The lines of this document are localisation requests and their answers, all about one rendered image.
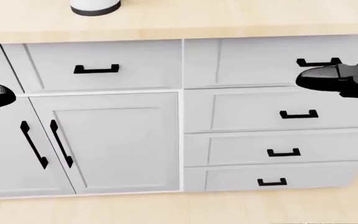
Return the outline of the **white electric kettle black base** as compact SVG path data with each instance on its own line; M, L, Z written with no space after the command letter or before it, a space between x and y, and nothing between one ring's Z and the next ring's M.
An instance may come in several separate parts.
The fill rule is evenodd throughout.
M103 16L120 6L121 0L70 0L71 10L80 16Z

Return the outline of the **grey cabinet door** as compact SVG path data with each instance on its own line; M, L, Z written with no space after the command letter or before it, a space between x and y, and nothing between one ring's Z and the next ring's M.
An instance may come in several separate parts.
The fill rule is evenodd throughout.
M166 192L180 188L176 93L30 99L78 194ZM71 168L50 129L57 133Z
M43 169L23 135L26 121L29 136L41 156ZM75 191L28 98L17 98L0 108L0 197L73 195Z

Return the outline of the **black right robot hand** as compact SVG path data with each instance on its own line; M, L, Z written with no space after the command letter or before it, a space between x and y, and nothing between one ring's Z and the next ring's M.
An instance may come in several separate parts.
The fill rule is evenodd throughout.
M299 87L337 92L343 98L358 98L358 64L307 68L295 80Z

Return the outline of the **wide grey drawer front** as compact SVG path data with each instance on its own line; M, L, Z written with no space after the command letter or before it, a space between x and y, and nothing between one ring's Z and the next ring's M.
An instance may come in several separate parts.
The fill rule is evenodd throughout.
M188 39L184 41L184 87L292 86L306 68L297 60L358 63L358 35Z
M181 87L181 41L67 42L4 44L26 93L178 89ZM117 73L74 74L110 68Z

